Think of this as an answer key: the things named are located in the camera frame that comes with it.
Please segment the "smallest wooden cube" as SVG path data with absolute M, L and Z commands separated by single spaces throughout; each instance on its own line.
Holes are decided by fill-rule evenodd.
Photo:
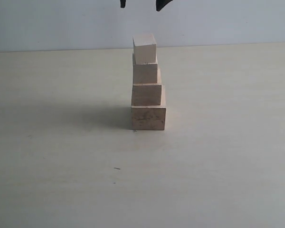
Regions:
M 133 53 L 136 64 L 151 64 L 157 61 L 157 43 L 152 33 L 133 36 Z

